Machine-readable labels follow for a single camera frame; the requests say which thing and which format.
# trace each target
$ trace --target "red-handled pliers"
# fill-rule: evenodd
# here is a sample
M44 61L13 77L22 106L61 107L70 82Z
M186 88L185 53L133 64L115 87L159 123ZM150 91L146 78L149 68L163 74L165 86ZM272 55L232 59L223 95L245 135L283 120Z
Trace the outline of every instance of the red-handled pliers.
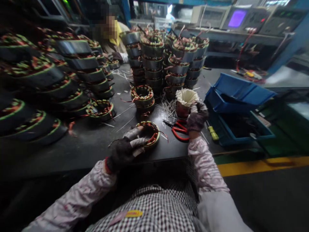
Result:
M181 142L189 142L189 138L183 138L180 137L176 132L181 132L183 134L188 134L187 128L185 128L182 124L187 124L186 120L177 120L176 122L170 122L163 119L163 122L165 122L168 126L172 128L172 132L175 135L175 137L180 140Z

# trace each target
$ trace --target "black work glove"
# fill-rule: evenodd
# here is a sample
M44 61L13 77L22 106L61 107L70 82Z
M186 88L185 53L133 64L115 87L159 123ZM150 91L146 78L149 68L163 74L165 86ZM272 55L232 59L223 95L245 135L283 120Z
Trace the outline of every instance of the black work glove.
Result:
M192 103L190 107L190 117L187 122L187 131L201 132L207 118L208 111L206 105L200 101Z
M110 60L110 61L113 61L113 60L118 60L118 61L123 61L122 60L122 56L119 52L112 52L112 53L108 53L107 54L107 58Z
M124 134L122 139L114 141L110 148L112 155L105 159L108 174L118 173L120 169L129 165L133 159L145 151L147 138L136 138L143 127L134 128Z

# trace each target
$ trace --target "work table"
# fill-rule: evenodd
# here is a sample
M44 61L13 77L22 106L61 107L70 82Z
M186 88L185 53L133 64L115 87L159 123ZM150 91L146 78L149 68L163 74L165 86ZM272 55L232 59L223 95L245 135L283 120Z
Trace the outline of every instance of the work table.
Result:
M128 64L124 64L119 70L129 71L130 67ZM233 75L233 73L227 69L202 71L199 81L195 86L195 88L197 88L196 92L202 100L204 100L205 94L211 84L217 81L221 72ZM77 137L66 134L56 143L43 148L32 144L0 140L0 181L44 177L85 169L90 170L97 161L108 157L110 155L108 145L115 139L121 138L131 126L135 126L140 122L140 115L136 113L135 106L133 105L129 108L132 103L121 101L121 98L124 101L131 100L129 95L129 80L114 74L113 82L115 83L113 85L115 95L112 97L111 102L115 106L117 115L125 110L126 112L116 117L114 120L107 122L110 126L93 123L89 117L76 119L73 132ZM161 100L159 98L156 99L156 103L160 105ZM159 107L156 107L147 118L147 120L158 125L160 131L168 136L169 143L163 136L160 136L158 145L146 154L140 155L136 160L137 163L169 160L187 156L188 143L178 141L172 134L171 128L163 126L162 119ZM257 143L221 147L219 144L212 141L211 135L206 128L204 128L202 132L210 143L209 150L214 156L259 148Z

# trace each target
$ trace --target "blue storage crate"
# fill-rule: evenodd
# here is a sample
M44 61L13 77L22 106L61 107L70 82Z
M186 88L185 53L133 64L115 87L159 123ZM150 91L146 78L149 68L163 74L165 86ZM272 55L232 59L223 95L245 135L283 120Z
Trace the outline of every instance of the blue storage crate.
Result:
M226 102L221 94L222 93L216 90L213 86L210 87L206 94L204 103L210 103L212 109L217 113L243 113L258 108L256 105L243 103L242 101L237 101L228 96L227 97L230 98L230 101Z
M220 92L252 105L261 105L276 95L275 92L264 89L253 82L221 73L214 87Z
M244 143L251 143L257 140L265 140L274 138L275 135L268 129L264 124L255 116L255 114L251 111L247 113L252 120L254 120L258 125L259 128L263 131L263 136L257 137L257 139L253 139L252 137L242 137L236 138L229 126L225 123L224 119L220 116L220 114L215 113L211 109L209 110L209 121L211 126L213 126L215 132L219 137L219 144L221 146L229 146L235 144L244 144Z

